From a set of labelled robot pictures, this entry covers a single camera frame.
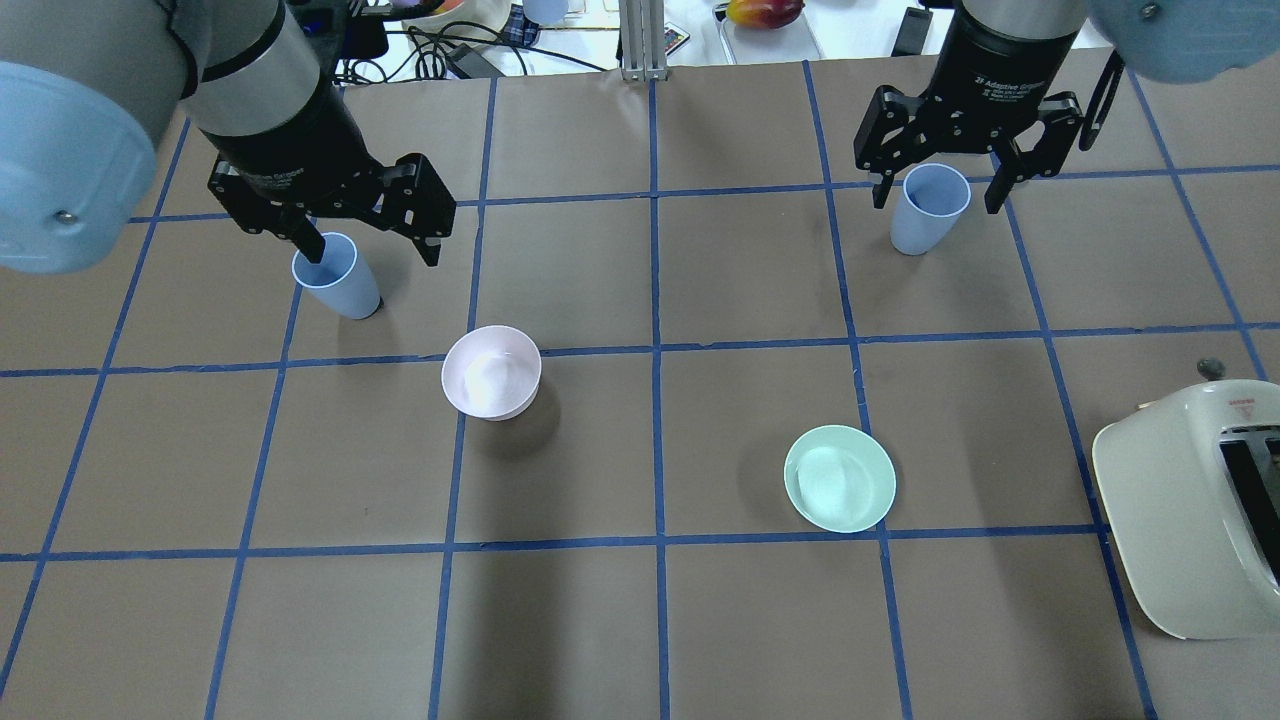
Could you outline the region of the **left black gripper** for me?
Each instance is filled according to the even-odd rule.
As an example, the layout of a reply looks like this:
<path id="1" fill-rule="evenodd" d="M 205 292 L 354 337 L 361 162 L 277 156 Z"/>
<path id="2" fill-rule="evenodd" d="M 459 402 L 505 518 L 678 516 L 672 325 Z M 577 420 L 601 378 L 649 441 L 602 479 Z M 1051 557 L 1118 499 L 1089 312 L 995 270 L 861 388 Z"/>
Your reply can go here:
<path id="1" fill-rule="evenodd" d="M 283 233 L 311 264 L 325 240 L 314 217 L 357 219 L 408 237 L 426 266 L 438 266 L 457 202 L 431 163 L 408 152 L 374 158 L 337 88 L 316 88 L 300 113 L 261 135 L 207 135 L 227 169 L 209 188 L 243 231 Z"/>

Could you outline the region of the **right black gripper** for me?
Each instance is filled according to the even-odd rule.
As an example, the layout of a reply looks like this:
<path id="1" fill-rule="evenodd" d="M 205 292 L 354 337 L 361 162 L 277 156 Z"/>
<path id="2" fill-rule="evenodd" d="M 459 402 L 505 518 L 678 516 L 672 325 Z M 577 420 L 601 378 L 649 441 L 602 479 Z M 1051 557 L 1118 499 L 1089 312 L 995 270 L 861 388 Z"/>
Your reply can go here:
<path id="1" fill-rule="evenodd" d="M 1084 20 L 1083 5 L 956 5 L 925 90 L 882 85 L 855 135 L 873 208 L 886 208 L 897 173 L 936 154 L 997 154 L 991 215 L 1027 179 L 1060 173 L 1083 113 L 1073 92 L 1050 90 Z"/>

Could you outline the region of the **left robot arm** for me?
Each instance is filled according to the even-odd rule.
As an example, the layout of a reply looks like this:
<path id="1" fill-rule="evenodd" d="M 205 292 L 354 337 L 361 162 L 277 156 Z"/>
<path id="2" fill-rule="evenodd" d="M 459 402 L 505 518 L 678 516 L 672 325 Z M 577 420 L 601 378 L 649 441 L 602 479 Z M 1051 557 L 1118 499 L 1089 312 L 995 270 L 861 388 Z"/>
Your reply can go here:
<path id="1" fill-rule="evenodd" d="M 5 1 L 3 266 L 104 260 L 177 113 L 216 149 L 209 191 L 246 234 L 319 263 L 320 218 L 407 238 L 429 266 L 457 204 L 431 163 L 375 159 L 337 87 L 340 27 L 307 1 Z"/>

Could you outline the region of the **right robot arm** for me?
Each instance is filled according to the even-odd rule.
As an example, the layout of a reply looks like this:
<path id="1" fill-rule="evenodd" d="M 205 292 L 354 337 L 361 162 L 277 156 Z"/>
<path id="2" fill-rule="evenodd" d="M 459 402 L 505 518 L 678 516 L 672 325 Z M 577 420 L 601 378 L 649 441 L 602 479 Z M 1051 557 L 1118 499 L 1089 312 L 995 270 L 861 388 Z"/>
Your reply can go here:
<path id="1" fill-rule="evenodd" d="M 1085 26 L 1112 51 L 1080 102 L 1051 86 Z M 927 87 L 873 92 L 855 163 L 883 208 L 893 181 L 934 155 L 995 155 L 993 214 L 1016 184 L 1057 176 L 1073 149 L 1094 145 L 1124 70 L 1203 83 L 1274 55 L 1277 37 L 1275 1 L 957 1 Z"/>

